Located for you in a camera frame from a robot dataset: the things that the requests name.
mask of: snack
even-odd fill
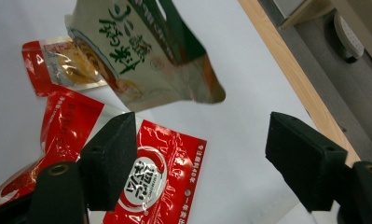
[[[209,57],[172,1],[79,0],[69,36],[132,111],[225,99]]]
[[[106,85],[69,37],[32,41],[22,46],[22,57],[36,95],[47,96],[52,85],[75,91]]]
[[[76,161],[104,124],[124,113],[64,87],[52,90],[41,130],[44,156],[0,187],[0,205],[32,192],[45,167]],[[140,118],[136,129],[137,159],[115,211],[103,217],[91,212],[90,219],[103,224],[134,223],[133,218],[137,223],[186,223],[206,141]]]

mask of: white table surface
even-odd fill
[[[312,121],[240,4],[236,0],[174,3],[207,49],[227,93],[224,103],[217,105],[177,102],[137,114],[208,141],[188,223],[276,223],[285,214],[281,223],[302,223],[295,222],[297,218],[315,223],[265,159],[271,111],[311,126]],[[76,0],[0,0],[0,185],[41,152],[47,99],[34,94],[21,46],[66,35],[63,18],[75,4]],[[127,110],[108,87],[85,94]],[[293,213],[300,212],[291,216],[288,211],[296,204]]]

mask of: food package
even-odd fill
[[[122,113],[78,92],[52,87],[41,129],[43,157],[0,187],[0,205],[32,192],[45,167],[77,161],[83,146]],[[91,223],[186,223],[206,141],[140,118],[136,130],[137,159],[115,211],[90,212]]]
[[[22,58],[38,96],[48,96],[52,85],[83,91],[107,84],[68,36],[25,43]]]
[[[226,94],[171,0],[77,0],[68,34],[132,111]]]

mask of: wooden board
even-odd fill
[[[359,161],[345,134],[328,111],[323,100],[313,88],[296,58],[287,48],[276,28],[269,20],[258,0],[239,0],[255,29],[267,45],[276,63],[281,67],[301,103],[305,106],[320,133],[349,151],[346,164],[352,166]]]

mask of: plastic wrapper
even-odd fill
[[[78,0],[66,27],[132,111],[226,97],[206,50],[172,1]]]
[[[52,85],[83,91],[107,84],[69,37],[28,42],[22,57],[38,96],[47,96]]]
[[[0,187],[0,205],[32,192],[45,167],[77,161],[82,147],[108,120],[122,113],[75,91],[53,87],[41,129],[42,158]],[[140,118],[136,118],[136,129],[137,159],[116,209],[103,216],[91,212],[91,220],[104,224],[186,223],[206,141]]]

